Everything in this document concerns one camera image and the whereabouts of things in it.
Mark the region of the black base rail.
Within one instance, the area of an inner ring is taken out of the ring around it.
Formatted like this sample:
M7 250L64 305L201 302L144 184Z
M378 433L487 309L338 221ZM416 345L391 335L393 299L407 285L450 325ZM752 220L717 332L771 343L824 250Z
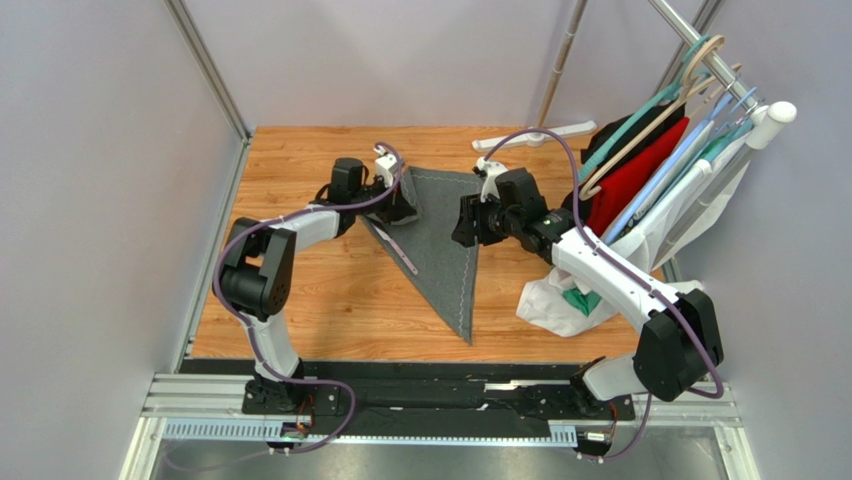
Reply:
M355 411L344 434L378 437L542 438L550 421L632 421L632 401L581 399L576 364L319 361L297 375L320 386L255 375L244 387L249 415L303 415L328 434Z

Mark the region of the red garment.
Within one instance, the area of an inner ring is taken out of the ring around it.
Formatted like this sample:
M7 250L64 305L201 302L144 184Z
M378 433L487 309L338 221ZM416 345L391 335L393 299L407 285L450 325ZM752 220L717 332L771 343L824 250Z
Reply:
M591 198L591 210L584 223L598 237L652 178L659 166L680 142L689 118L680 119L649 146L643 147L624 166L600 180L600 190Z

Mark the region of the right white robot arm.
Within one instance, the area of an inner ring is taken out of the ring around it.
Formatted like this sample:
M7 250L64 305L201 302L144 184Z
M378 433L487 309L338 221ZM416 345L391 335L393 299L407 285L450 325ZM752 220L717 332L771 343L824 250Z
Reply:
M639 334L635 352L594 360L572 378L583 399L649 393L672 402L705 376L717 385L713 397L721 397L718 366L724 352L707 294L697 288L682 293L657 281L581 226L572 211L548 208L526 169L481 160L473 172L482 189L461 198L453 241L469 248L514 238L525 251L587 284Z

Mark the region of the light blue hanger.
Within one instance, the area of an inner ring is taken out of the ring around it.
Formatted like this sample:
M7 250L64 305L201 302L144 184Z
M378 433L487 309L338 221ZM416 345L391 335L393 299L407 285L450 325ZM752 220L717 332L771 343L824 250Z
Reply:
M635 226L650 209L662 199L698 160L714 159L734 140L748 132L750 120L732 120L743 104L739 100L731 106L734 96L725 93L717 100L710 113L695 127L660 165L634 199L609 225L602 240L610 244L628 229Z

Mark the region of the wooden hanger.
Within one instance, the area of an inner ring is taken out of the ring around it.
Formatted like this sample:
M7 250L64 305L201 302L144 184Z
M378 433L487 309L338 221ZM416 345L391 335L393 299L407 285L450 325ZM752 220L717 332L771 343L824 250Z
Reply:
M707 60L711 53L716 53L724 46L725 37L723 35L700 37L687 51L682 58L682 67L679 70L676 78L661 92L656 94L643 107L635 112L628 120L619 127L616 132L604 142L604 144L592 155L588 162L582 168L583 172L579 174L583 180L581 189L576 190L579 197L583 200L591 198L600 188L597 183L612 170L619 162L639 143L645 140L660 124L674 114L681 106L684 106L689 99L706 90L715 80L710 80L712 74L707 71L699 70L698 65L704 60ZM665 109L651 120L642 130L630 135L628 142L625 143L618 151L613 152L616 143L624 138L629 130L637 124L639 120L650 110L654 105L659 104L662 100L668 99L669 103L665 105Z

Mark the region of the grey felt napkin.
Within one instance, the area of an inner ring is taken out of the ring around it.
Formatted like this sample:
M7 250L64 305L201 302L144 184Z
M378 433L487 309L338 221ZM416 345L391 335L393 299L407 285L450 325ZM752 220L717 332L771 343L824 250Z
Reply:
M477 194L481 181L471 173L413 168L419 218L405 225L380 225L403 249L419 274L413 275L379 237L376 222L367 230L393 259L435 313L465 342L473 342L473 307L478 249L451 239L460 213L460 198Z

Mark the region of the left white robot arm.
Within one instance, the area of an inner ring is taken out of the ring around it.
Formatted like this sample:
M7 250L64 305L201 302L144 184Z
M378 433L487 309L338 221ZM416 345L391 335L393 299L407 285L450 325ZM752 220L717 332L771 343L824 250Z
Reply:
M302 209L269 220L241 217L232 224L212 290L242 325L254 356L246 412L292 413L312 386L283 318L296 254L342 236L360 216L413 219L417 210L403 192L404 168L404 161L388 151L379 152L372 169L355 158L338 158L329 182Z

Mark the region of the white clothes rack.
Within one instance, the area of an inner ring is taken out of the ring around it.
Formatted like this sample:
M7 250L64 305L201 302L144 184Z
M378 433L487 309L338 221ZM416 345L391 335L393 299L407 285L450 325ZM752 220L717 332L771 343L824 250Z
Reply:
M689 38L691 40L696 40L700 33L705 32L705 30L709 28L722 5L723 3L721 1L703 2L699 7L695 18L691 22L683 19L682 16L671 6L666 6L660 9L658 13L664 20L669 22L670 26L673 27L677 33L688 31L690 33ZM538 113L536 114L534 126L537 128L542 128L544 126L544 122L553 103L555 93L565 70L567 58L571 52L586 7L587 2L585 0L578 0L573 3L573 11L566 26L562 43L560 44L556 54L548 84L541 98ZM738 100L744 99L747 107L746 113L751 114L754 109L759 107L760 101L757 99L752 100L750 95L746 92L746 87L740 81L739 70L741 69L741 66L739 64L734 66L728 65L726 67L727 73L721 79L718 79L716 77L716 68L721 64L722 62L720 60L710 60L704 63L705 67L699 71L703 82L697 87L697 93L702 95L707 88L716 83L720 83L721 86L719 90L721 92L731 92ZM564 140L567 138L591 134L596 131L597 128L598 125L594 121L588 120L583 123L553 127L551 130L557 134L557 138L559 140ZM508 148L515 148L518 146L536 148L542 146L548 139L549 137L544 134L525 133L516 137L514 140L510 140L506 146Z

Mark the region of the knife with pink handle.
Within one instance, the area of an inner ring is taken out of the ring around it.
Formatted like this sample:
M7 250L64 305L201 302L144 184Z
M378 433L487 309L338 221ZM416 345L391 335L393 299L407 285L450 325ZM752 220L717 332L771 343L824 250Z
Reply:
M375 224L374 228L379 237L396 253L396 255L407 267L407 269L413 275L417 276L419 274L418 268L414 265L411 259L403 251L403 249L397 244L397 242L380 225Z

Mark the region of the white garment with green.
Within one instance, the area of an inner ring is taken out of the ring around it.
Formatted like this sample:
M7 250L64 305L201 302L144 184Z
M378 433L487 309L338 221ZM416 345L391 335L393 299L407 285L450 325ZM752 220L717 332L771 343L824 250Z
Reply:
M717 222L742 176L735 174L717 194L711 194L710 186L730 171L734 157L744 150L750 135L748 130L734 140L712 163L694 163L635 226L608 245L649 273L700 237ZM615 307L598 293L559 269L527 283L516 310L519 318L562 337L592 329L616 313Z

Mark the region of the teal hanger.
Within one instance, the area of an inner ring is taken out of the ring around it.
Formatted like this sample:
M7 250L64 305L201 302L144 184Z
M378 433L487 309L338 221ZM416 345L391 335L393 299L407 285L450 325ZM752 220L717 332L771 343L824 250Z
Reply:
M682 58L684 57L684 55L681 57L681 66L679 67L679 70L680 70L680 68L682 67ZM646 114L642 117L642 119L641 119L641 120L639 120L639 121L637 122L637 124L636 124L636 125L634 125L634 126L633 126L630 130L629 130L629 133L628 133L628 134L627 134L624 138L622 138L620 141L618 141L618 142L616 143L616 146L615 146L615 148L613 149L613 152L618 151L618 150L619 150L619 149L620 149L620 148L621 148L621 147L622 147L625 143L627 143L627 142L628 142L628 138L629 138L629 136L630 136L630 135L634 135L636 132L638 132L638 131L642 130L644 126L646 126L646 125L647 125L647 124L648 124L651 120L653 120L653 119L654 119L657 115L659 115L659 114L660 114L660 113L661 113L661 112L665 109L665 105L666 105L666 104L668 104L668 103L669 103L669 100L668 100L668 99L665 99L665 100L662 100L659 104L652 106L652 107L650 108L650 110L649 110L649 111L648 111L648 112L647 112L647 113L646 113ZM601 144L601 145L600 145L600 146L599 146L599 147L598 147L598 148L597 148L597 149L596 149L596 150L592 153L592 155L593 155L593 154L594 154L594 153L595 153L595 152L596 152L596 151L597 151L597 150L598 150L598 149L599 149L599 148L600 148L600 147L604 144L604 142L605 142L605 141L607 141L607 140L608 140L608 139L609 139L609 138L610 138L610 137L611 137L611 136L612 136L612 135L616 132L616 130L617 130L619 127L621 127L621 126L622 126L622 125L623 125L623 124L624 124L624 123L628 120L628 118L629 118L629 117L631 117L632 115L628 116L628 117L627 117L627 119L626 119L626 120L625 120L625 121L624 121L621 125L619 125L619 126L618 126L618 127L617 127L617 128L616 128L613 132L612 132L612 134L611 134L608 138L606 138L606 139L603 141L603 143L602 143L602 144ZM583 166L581 167L581 169L580 169L580 170L579 170L579 172L578 172L578 181L579 181L582 185L583 185L583 180L580 178L579 174L583 172L583 170L582 170Z

